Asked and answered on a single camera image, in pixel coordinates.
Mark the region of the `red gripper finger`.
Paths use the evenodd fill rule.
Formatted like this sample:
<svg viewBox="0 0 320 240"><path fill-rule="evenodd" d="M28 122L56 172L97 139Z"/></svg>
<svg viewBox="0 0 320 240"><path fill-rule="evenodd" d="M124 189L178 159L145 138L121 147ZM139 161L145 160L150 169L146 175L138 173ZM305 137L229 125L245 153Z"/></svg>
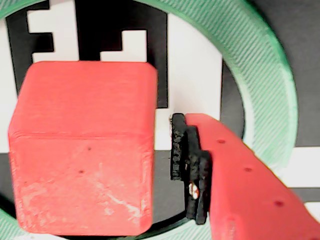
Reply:
<svg viewBox="0 0 320 240"><path fill-rule="evenodd" d="M185 215L214 240L317 240L320 224L228 127L203 113L171 118L170 177Z"/></svg>

